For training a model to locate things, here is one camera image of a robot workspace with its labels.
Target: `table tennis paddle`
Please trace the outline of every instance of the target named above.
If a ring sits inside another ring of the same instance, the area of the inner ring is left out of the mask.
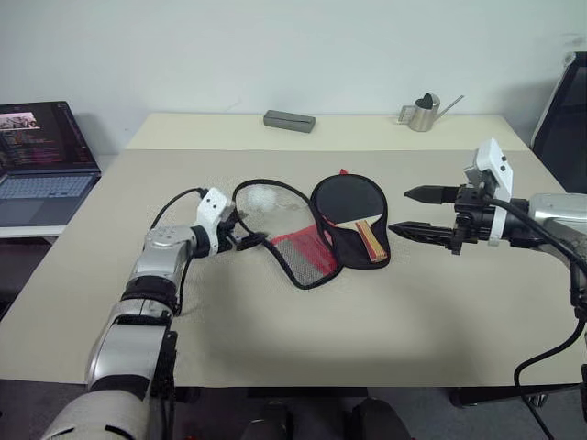
[[[371,231],[371,225],[383,215],[385,201],[368,180],[353,174],[330,177],[320,184],[315,200],[318,212],[331,225],[359,233],[371,262],[387,258]]]

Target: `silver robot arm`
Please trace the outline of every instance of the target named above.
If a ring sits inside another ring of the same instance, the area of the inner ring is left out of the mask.
[[[87,390],[68,404],[43,439],[143,439],[148,435],[150,395],[172,383],[184,266],[192,258],[231,248],[233,205],[212,188],[193,226],[159,226],[145,237],[120,302],[115,304],[92,349]]]
[[[494,139],[475,151],[465,174],[468,183],[460,187],[425,185],[404,194],[425,204],[454,204],[457,213],[454,227],[402,222],[389,228],[401,237],[441,245],[456,255],[460,254],[463,243],[482,240],[498,246],[506,240],[515,248],[548,252],[569,266],[569,259],[546,243],[540,234],[503,207],[493,205],[506,203],[536,221],[583,260],[587,259],[587,194],[536,194],[529,200],[512,198],[514,172]],[[586,280],[582,271],[580,278],[584,289]]]

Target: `gray block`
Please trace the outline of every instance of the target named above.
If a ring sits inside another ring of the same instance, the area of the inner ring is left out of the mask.
[[[310,133],[315,123],[315,117],[278,112],[276,110],[269,110],[263,117],[263,124],[267,127],[284,128],[303,133]]]

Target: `table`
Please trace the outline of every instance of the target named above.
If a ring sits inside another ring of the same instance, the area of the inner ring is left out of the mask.
[[[115,160],[116,155],[105,154],[96,156],[95,160],[104,172]],[[0,227],[0,238],[22,238],[22,237],[43,237],[50,243],[55,241],[55,237],[60,236],[67,225],[53,226],[9,226]]]
[[[382,116],[330,116],[319,117],[315,131],[265,128],[260,116],[150,116],[0,323],[0,378],[83,382],[92,343],[152,218],[187,187],[231,193],[266,177],[309,194],[345,168],[380,184],[389,223],[450,226],[450,206],[402,194],[419,184],[464,182],[472,151],[494,136],[515,170],[516,197],[562,191],[499,116],[447,117],[425,134]],[[326,151],[317,151],[314,136]],[[351,151],[349,138],[370,141]],[[196,200],[185,197],[163,221],[190,223]],[[297,290],[262,247],[197,260],[184,315],[172,325],[179,332],[176,384],[510,385],[518,362],[574,328],[567,270],[546,254],[481,243],[455,257],[389,238],[387,268],[344,269],[311,291]],[[524,381],[580,381],[584,353],[577,344],[530,368]]]

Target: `paddle handle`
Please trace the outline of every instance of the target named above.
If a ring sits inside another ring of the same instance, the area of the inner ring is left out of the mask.
[[[360,220],[355,223],[355,226],[359,231],[360,239],[363,240],[363,244],[367,248],[371,263],[377,263],[386,259],[387,252],[385,252],[385,249],[383,249],[382,245],[379,244],[379,241],[373,235],[369,223],[366,220]]]

